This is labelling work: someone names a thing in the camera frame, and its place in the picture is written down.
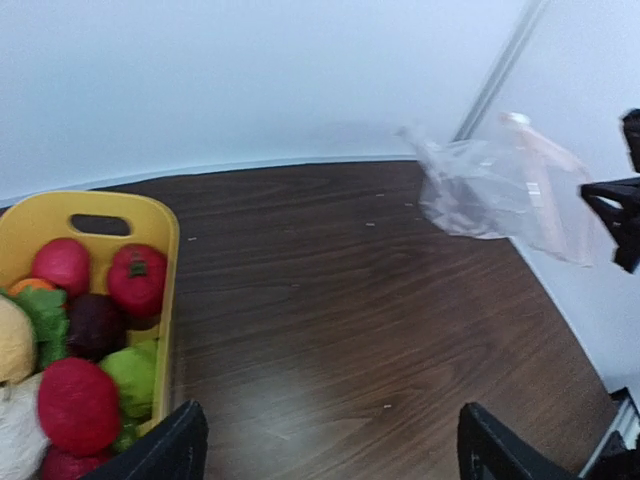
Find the red plush tomato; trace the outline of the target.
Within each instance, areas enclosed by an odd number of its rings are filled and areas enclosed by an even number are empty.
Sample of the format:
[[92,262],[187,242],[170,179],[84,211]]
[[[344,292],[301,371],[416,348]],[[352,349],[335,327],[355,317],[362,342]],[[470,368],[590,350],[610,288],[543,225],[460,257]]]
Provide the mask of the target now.
[[145,244],[127,244],[113,256],[107,272],[112,300],[133,317],[150,318],[162,310],[167,258]]

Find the yellow plastic basket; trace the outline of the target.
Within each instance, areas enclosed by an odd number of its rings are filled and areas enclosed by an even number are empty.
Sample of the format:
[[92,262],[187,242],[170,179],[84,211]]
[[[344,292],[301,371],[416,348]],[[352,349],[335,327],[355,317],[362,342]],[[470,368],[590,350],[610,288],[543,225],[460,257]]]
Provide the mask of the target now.
[[[75,215],[120,218],[130,233],[116,236],[83,232],[72,224]],[[51,191],[30,196],[1,214],[1,285],[8,287],[28,276],[37,251],[59,237],[74,238],[89,250],[90,287],[95,293],[107,292],[107,271],[122,246],[146,244],[167,257],[163,310],[158,323],[149,330],[128,333],[133,344],[149,339],[157,341],[152,415],[138,427],[138,434],[143,436],[172,411],[173,306],[180,240],[177,217],[163,203],[134,194]]]

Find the red plush apple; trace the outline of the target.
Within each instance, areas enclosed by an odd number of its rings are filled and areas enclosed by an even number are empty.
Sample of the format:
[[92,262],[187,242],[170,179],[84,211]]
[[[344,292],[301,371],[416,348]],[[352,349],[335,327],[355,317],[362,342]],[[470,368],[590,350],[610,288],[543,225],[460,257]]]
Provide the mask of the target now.
[[115,383],[100,367],[76,357],[44,370],[37,414],[52,445],[80,457],[110,447],[121,430]]

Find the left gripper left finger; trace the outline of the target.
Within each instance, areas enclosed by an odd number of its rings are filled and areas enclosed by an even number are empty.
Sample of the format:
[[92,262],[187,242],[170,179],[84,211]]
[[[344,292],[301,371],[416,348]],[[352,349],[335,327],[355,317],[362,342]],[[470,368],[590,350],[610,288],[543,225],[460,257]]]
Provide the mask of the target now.
[[203,479],[209,427],[195,400],[180,405],[128,450],[87,474],[91,480]]

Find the right aluminium frame post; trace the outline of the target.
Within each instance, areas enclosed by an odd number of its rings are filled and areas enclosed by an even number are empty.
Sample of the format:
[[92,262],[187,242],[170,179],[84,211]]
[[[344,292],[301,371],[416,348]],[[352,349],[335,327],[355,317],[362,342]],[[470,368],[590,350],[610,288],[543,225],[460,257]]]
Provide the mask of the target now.
[[494,65],[490,68],[488,77],[452,137],[453,141],[470,139],[476,132],[529,43],[549,3],[549,0],[525,2],[525,8],[513,32],[509,35]]

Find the small red plush fruit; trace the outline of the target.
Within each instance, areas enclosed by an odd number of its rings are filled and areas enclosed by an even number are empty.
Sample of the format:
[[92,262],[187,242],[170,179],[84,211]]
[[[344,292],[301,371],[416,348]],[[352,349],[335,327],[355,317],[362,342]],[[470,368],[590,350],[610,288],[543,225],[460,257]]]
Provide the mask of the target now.
[[89,251],[73,238],[51,240],[36,253],[31,264],[31,276],[47,280],[73,300],[90,290]]

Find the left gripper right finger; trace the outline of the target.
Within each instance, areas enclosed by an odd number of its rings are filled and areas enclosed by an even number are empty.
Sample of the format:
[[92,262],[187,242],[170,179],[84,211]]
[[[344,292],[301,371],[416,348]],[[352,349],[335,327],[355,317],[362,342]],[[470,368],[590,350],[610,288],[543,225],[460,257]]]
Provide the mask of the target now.
[[457,426],[461,479],[579,479],[544,457],[479,403],[467,403]]

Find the yellow plush burger bun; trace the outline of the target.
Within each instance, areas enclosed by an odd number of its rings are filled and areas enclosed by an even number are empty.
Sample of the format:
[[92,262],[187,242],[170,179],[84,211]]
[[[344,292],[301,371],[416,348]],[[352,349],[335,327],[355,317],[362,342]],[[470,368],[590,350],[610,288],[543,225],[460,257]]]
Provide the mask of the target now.
[[11,300],[1,298],[1,382],[19,384],[35,370],[36,343],[26,313]]

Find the clear zip top bag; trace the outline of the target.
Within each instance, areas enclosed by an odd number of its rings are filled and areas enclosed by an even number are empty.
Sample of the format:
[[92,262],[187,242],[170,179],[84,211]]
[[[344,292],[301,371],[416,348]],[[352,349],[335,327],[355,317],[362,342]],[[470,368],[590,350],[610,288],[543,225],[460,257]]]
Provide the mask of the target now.
[[433,141],[420,126],[400,137],[424,172],[419,205],[451,236],[509,238],[560,261],[591,265],[595,218],[580,196],[591,182],[573,153],[520,113],[501,117],[498,141]]

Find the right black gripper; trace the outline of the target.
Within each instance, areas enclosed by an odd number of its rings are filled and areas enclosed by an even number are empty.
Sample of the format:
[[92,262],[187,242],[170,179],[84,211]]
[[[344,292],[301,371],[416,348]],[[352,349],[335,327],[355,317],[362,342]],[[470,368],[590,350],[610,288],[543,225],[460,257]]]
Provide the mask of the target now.
[[[621,117],[629,160],[640,172],[640,109]],[[580,186],[580,196],[599,217],[616,244],[613,262],[633,274],[639,266],[639,178],[632,177]]]

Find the dark purple plush fruit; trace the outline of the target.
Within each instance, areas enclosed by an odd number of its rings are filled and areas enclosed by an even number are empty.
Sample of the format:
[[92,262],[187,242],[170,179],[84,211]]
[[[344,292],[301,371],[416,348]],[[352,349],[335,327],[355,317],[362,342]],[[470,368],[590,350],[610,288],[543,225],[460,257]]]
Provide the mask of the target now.
[[70,356],[99,362],[126,346],[126,319],[109,296],[95,293],[78,296],[67,313],[66,346]]

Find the green plush vegetable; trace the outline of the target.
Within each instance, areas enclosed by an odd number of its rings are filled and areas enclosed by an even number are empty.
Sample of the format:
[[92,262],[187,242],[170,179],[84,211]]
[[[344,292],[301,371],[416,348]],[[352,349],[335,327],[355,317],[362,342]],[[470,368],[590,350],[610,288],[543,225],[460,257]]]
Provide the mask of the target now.
[[127,417],[151,415],[157,360],[157,341],[145,340],[107,355],[100,367],[118,388],[120,408]]

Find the green plush lettuce leaf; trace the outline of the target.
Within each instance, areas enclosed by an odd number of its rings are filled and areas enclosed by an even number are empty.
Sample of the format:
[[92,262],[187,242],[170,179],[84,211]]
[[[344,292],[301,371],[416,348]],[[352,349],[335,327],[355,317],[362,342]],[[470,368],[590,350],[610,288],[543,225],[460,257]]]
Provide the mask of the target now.
[[69,356],[67,333],[69,319],[66,312],[66,293],[63,290],[45,290],[26,287],[17,295],[6,288],[1,295],[16,304],[29,318],[36,344],[36,371]]

